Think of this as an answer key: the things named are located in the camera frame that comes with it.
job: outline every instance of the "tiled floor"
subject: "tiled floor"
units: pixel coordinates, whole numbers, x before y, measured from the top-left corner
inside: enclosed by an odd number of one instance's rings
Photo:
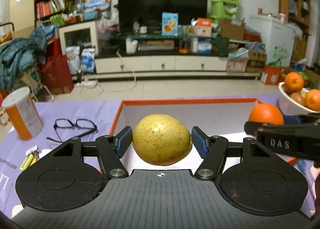
[[[88,90],[75,87],[70,94],[55,96],[55,101],[158,99],[177,97],[215,97],[277,93],[278,87],[253,80],[159,80],[130,82],[102,82]],[[0,127],[0,143],[11,128]]]

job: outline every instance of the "tangerine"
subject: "tangerine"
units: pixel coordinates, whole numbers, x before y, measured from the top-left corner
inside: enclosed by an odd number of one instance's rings
[[[253,107],[249,116],[249,121],[284,125],[283,116],[280,110],[270,103],[260,103]]]
[[[287,74],[284,80],[284,87],[287,93],[301,92],[304,80],[297,72]]]
[[[304,100],[308,109],[320,112],[320,90],[311,90]]]

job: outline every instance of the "black glasses frame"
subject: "black glasses frame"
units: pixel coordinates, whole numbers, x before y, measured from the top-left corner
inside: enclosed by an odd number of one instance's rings
[[[59,125],[57,124],[57,121],[60,121],[60,120],[67,121],[67,122],[70,124],[70,126],[68,126],[68,127],[61,127],[61,126],[59,126]],[[93,127],[92,127],[92,128],[81,127],[81,126],[78,124],[78,121],[88,121],[88,122],[90,122],[90,123],[93,125]],[[74,128],[78,128],[78,129],[82,129],[82,130],[83,130],[83,129],[87,129],[88,131],[86,131],[86,132],[84,132],[84,133],[76,136],[76,137],[79,137],[79,138],[82,138],[82,137],[84,137],[84,136],[87,136],[87,135],[89,135],[89,134],[92,134],[92,133],[94,133],[94,132],[96,132],[96,131],[98,130],[97,125],[95,125],[95,123],[94,123],[93,121],[88,120],[88,119],[77,119],[77,120],[76,120],[76,123],[74,124],[74,123],[73,123],[72,121],[70,121],[69,119],[59,118],[59,119],[56,119],[56,120],[55,120],[55,123],[54,123],[54,125],[53,125],[53,128],[54,128],[54,131],[56,132],[56,134],[57,134],[57,136],[58,136],[58,138],[59,138],[60,141],[54,140],[54,139],[49,138],[49,137],[47,137],[47,140],[51,140],[51,141],[58,142],[58,143],[62,143],[63,141],[62,141],[62,139],[60,138],[60,136],[59,136],[59,134],[58,134],[58,132],[57,132],[57,129],[74,129]]]

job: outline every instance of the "glass shelf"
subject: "glass shelf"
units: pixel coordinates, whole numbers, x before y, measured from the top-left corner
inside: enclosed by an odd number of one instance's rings
[[[215,39],[218,35],[214,34],[211,37],[203,37],[203,36],[196,36],[195,34],[182,34],[177,36],[166,36],[159,34],[134,34],[134,35],[120,35],[120,39],[127,39],[130,38],[131,40],[141,40],[141,39],[184,39],[189,40],[195,37],[203,38],[203,39]]]

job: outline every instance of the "metal screw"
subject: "metal screw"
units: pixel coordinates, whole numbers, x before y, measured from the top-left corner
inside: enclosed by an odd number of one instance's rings
[[[213,171],[210,170],[210,169],[201,169],[198,171],[198,174],[201,176],[201,177],[209,177],[209,176],[212,176],[213,175]]]
[[[123,176],[124,174],[125,174],[125,171],[120,168],[115,168],[110,171],[110,175],[115,177]]]

